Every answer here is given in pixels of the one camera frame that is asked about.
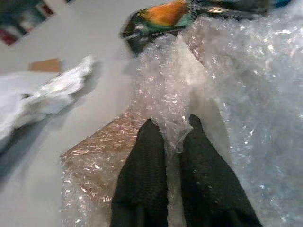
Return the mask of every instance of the cardboard piece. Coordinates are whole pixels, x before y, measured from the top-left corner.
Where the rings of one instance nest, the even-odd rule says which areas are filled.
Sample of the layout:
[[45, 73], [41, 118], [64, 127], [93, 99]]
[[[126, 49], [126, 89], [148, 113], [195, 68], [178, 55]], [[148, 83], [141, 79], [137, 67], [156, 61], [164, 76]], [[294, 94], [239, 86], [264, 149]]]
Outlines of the cardboard piece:
[[61, 72], [61, 62], [59, 58], [49, 59], [45, 61], [36, 61], [29, 65], [29, 71], [39, 72]]

